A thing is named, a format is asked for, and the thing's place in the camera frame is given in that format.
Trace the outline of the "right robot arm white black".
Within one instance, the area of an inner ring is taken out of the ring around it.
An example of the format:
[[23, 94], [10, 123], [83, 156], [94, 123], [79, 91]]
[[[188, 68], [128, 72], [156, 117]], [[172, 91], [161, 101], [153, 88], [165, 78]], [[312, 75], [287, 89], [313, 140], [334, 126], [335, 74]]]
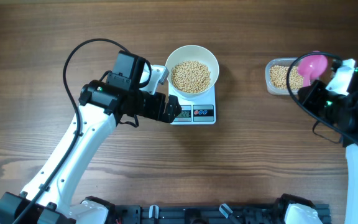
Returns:
[[346, 223], [358, 223], [358, 63], [353, 59], [335, 62], [327, 84], [314, 81], [298, 90], [298, 106], [320, 123], [342, 136], [346, 149], [348, 188]]

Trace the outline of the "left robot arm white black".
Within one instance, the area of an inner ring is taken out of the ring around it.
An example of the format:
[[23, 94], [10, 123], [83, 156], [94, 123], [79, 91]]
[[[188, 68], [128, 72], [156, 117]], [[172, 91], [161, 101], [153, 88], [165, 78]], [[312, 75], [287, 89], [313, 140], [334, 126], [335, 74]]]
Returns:
[[120, 51], [106, 80], [82, 88], [68, 130], [37, 175], [19, 195], [2, 196], [0, 223], [114, 223], [114, 204], [86, 197], [72, 206], [71, 200], [88, 164], [123, 115], [172, 123], [181, 113], [177, 97], [156, 91], [168, 74], [164, 66]]

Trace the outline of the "pink plastic measuring scoop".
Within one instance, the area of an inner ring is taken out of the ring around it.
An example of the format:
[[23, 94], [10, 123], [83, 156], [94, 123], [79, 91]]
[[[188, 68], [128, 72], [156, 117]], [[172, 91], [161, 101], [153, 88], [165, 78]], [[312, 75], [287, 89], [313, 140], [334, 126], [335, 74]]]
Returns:
[[302, 58], [298, 64], [298, 74], [303, 77], [303, 87], [310, 86], [312, 80], [318, 79], [327, 69], [328, 59], [320, 52]]

